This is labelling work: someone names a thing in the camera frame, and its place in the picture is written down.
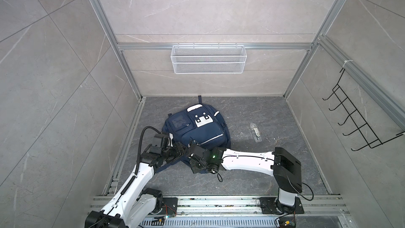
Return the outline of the navy blue student backpack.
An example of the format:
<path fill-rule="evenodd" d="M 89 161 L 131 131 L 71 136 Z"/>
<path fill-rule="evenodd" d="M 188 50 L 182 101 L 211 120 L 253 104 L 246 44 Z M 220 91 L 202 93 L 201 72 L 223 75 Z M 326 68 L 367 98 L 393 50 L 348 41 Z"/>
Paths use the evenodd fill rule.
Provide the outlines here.
<path fill-rule="evenodd" d="M 223 116 L 213 106 L 202 103 L 201 96 L 198 101 L 178 113 L 169 114 L 161 132 L 185 147 L 193 142 L 208 150 L 230 148 L 231 136 Z"/>

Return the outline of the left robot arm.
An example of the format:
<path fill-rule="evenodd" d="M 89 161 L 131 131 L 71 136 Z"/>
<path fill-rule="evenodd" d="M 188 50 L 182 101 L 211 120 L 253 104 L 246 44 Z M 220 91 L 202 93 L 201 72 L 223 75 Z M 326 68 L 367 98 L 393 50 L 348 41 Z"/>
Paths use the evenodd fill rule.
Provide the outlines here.
<path fill-rule="evenodd" d="M 91 211 L 86 228 L 131 228 L 137 227 L 149 213 L 158 213 L 162 208 L 162 192 L 143 188 L 154 177 L 163 163 L 170 164 L 185 153 L 181 143 L 173 135 L 146 126 L 138 144 L 137 162 L 118 193 L 100 210 Z"/>

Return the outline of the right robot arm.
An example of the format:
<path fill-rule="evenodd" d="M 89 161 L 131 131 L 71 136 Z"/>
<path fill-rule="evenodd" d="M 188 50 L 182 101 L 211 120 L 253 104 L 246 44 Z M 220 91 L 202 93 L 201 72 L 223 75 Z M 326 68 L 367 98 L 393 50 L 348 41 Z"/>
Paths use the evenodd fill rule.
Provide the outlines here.
<path fill-rule="evenodd" d="M 249 153 L 227 148 L 215 147 L 212 150 L 197 144 L 189 144 L 186 152 L 193 173 L 207 171 L 216 174 L 221 181 L 219 170 L 244 170 L 259 172 L 275 178 L 278 184 L 276 198 L 262 198 L 261 208 L 264 214 L 303 214 L 302 165 L 292 154 L 281 147 L 272 152 Z"/>

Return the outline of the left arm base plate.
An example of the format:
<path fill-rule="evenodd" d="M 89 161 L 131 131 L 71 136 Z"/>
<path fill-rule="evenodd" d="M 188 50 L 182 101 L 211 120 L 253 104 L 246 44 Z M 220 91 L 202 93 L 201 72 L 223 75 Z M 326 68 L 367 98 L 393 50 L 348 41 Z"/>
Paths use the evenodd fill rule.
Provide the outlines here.
<path fill-rule="evenodd" d="M 152 211 L 151 214 L 156 216 L 174 217 L 177 215 L 177 209 L 177 197 L 164 197 L 158 201 L 156 209 Z"/>

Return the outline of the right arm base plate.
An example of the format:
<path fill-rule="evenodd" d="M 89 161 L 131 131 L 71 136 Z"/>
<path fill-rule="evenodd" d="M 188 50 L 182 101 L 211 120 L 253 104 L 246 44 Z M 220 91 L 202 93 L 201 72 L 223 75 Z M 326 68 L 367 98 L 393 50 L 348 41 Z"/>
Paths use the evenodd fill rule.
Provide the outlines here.
<path fill-rule="evenodd" d="M 260 197 L 260 207 L 263 214 L 304 214 L 301 200 L 296 197 L 293 206 L 282 204 L 276 197 Z"/>

